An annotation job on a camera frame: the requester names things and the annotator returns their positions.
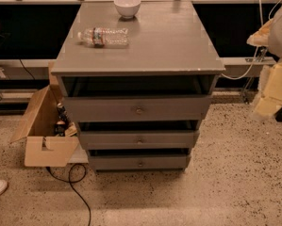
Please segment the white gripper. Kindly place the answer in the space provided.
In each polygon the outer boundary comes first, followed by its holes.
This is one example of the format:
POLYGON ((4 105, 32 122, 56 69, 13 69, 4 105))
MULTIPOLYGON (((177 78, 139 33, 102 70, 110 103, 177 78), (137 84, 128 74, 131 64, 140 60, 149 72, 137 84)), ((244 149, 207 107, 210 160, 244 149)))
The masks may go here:
MULTIPOLYGON (((270 19, 258 31, 250 35, 247 43, 251 46, 268 47, 273 32, 274 20, 270 19)), ((251 118, 255 121, 266 121, 282 108, 282 60, 270 69, 262 97, 256 96, 252 102, 251 118)))

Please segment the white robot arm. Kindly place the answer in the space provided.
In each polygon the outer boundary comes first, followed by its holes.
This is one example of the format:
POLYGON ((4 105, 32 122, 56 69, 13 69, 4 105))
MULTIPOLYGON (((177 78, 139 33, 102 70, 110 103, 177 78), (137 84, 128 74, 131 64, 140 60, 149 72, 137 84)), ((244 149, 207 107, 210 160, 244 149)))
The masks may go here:
POLYGON ((282 108, 282 6, 272 19, 247 39, 247 43, 265 46, 279 58, 272 67, 263 67, 258 94, 252 104, 251 117, 257 121, 266 121, 282 108))

